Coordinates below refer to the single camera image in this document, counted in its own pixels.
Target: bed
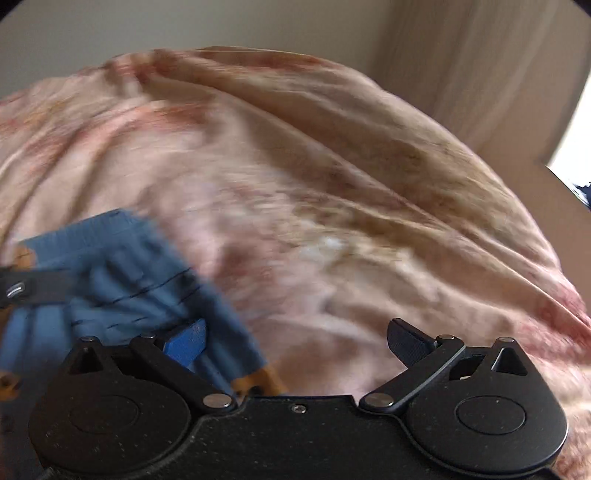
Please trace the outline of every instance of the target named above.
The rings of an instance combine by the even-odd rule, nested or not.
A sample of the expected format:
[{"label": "bed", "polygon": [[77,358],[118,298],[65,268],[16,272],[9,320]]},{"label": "bed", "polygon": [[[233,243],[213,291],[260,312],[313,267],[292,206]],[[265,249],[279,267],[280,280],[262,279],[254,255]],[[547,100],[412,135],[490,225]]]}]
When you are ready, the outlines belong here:
[{"label": "bed", "polygon": [[404,367],[401,317],[516,338],[591,478],[591,324],[516,196],[430,118],[342,65],[234,47],[116,57],[0,100],[0,254],[116,208],[215,283],[294,394],[359,398]]}]

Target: white wall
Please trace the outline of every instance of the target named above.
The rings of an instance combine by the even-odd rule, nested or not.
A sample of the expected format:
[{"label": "white wall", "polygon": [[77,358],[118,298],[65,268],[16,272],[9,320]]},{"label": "white wall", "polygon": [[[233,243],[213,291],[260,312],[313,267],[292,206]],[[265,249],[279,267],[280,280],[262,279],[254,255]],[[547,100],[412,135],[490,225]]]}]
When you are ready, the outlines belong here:
[{"label": "white wall", "polygon": [[0,97],[127,52],[240,45],[367,72],[390,0],[24,0],[0,22]]}]

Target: blue cloth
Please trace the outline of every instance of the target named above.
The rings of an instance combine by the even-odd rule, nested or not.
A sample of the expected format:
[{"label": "blue cloth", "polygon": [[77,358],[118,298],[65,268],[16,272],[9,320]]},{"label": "blue cloth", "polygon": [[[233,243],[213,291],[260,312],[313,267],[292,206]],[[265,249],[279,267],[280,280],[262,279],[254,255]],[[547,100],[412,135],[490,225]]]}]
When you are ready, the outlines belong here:
[{"label": "blue cloth", "polygon": [[35,269],[66,269],[76,279],[65,305],[16,309],[5,328],[0,370],[19,375],[19,397],[0,403],[4,462],[12,479],[40,472],[27,435],[30,412],[77,338],[124,345],[204,319],[205,351],[189,369],[218,388],[265,366],[255,341],[213,286],[200,281],[148,220],[115,210],[29,239]]}]

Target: small screw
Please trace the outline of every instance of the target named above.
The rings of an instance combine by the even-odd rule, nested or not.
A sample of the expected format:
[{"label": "small screw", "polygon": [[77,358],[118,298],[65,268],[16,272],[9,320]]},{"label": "small screw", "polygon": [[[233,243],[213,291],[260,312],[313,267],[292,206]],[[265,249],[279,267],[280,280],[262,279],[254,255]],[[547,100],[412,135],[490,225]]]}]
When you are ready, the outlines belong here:
[{"label": "small screw", "polygon": [[388,408],[394,405],[394,399],[387,393],[370,393],[363,400],[366,405],[373,408]]},{"label": "small screw", "polygon": [[19,283],[15,283],[12,287],[10,287],[6,291],[6,298],[11,299],[11,300],[15,299],[16,297],[25,293],[26,289],[27,289],[27,287],[25,286],[25,284],[23,282],[20,281]]},{"label": "small screw", "polygon": [[203,397],[203,405],[209,408],[226,408],[232,405],[232,397],[225,393],[211,393]]},{"label": "small screw", "polygon": [[306,408],[305,405],[301,405],[299,403],[297,403],[295,405],[292,405],[291,408],[290,408],[290,410],[293,413],[306,413],[308,411],[308,409]]}]

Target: triangular cutout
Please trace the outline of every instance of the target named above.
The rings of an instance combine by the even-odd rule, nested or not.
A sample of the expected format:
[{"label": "triangular cutout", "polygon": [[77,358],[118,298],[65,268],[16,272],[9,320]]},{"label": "triangular cutout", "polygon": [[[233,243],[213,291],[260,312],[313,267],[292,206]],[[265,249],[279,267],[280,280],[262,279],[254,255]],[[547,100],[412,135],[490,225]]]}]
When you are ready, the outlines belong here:
[{"label": "triangular cutout", "polygon": [[103,370],[103,365],[96,352],[92,348],[84,348],[73,362],[70,375],[89,374],[101,370]]},{"label": "triangular cutout", "polygon": [[503,348],[501,350],[492,369],[502,374],[527,375],[527,369],[512,348]]}]

